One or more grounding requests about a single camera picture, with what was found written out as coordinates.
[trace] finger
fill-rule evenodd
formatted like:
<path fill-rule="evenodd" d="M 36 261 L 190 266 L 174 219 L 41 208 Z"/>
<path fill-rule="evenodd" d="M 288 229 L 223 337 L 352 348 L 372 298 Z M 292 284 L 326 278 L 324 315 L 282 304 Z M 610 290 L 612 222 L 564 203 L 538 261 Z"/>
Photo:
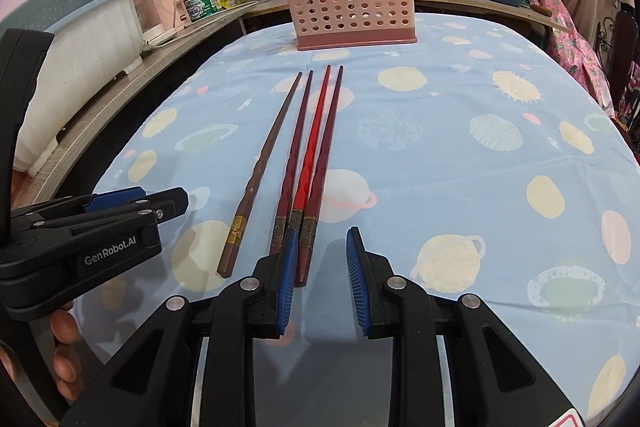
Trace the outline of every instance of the finger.
<path fill-rule="evenodd" d="M 53 370 L 66 382 L 74 382 L 80 376 L 80 360 L 75 349 L 59 344 L 53 352 Z"/>
<path fill-rule="evenodd" d="M 56 381 L 58 392 L 67 400 L 76 400 L 82 391 L 84 391 L 84 382 L 82 378 L 78 378 L 75 382 L 68 382 L 62 379 Z"/>
<path fill-rule="evenodd" d="M 4 368 L 9 374 L 11 380 L 15 381 L 16 372 L 14 361 L 9 356 L 9 353 L 7 353 L 6 350 L 2 347 L 0 347 L 0 360 L 2 361 L 2 365 L 4 365 Z"/>
<path fill-rule="evenodd" d="M 64 310 L 56 310 L 49 317 L 53 335 L 62 343 L 73 344 L 78 339 L 78 323 Z"/>

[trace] planet pattern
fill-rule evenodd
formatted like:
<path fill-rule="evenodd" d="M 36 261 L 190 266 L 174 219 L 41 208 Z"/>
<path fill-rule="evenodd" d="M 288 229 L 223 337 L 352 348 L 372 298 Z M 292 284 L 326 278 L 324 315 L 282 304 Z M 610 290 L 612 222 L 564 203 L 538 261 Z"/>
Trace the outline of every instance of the planet pattern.
<path fill-rule="evenodd" d="M 330 402 L 291 360 L 302 367 L 321 344 L 335 350 L 326 371 L 337 371 L 345 346 L 359 341 L 344 255 L 357 226 L 368 251 L 428 292 L 481 296 L 584 418 L 607 410 L 640 365 L 640 168 L 584 89 L 535 45 L 480 19 L 420 19 L 417 44 L 298 52 L 292 25 L 254 32 L 209 58 L 146 119 L 95 190 L 183 187 L 189 206 L 160 225 L 162 253 L 76 302 L 82 336 L 101 358 L 168 296 L 207 298 L 252 272 L 268 248 L 306 75 L 314 70 L 303 147 L 330 63 L 328 99 L 340 65 L 343 91 L 309 282 L 297 290 L 294 327 L 260 343 L 273 352 L 256 381 L 275 374 L 289 385 L 295 373 Z M 236 270 L 222 279 L 229 224 L 299 71 Z M 349 382 L 366 384 L 354 375 Z M 280 420 L 321 427 L 314 415 Z"/>

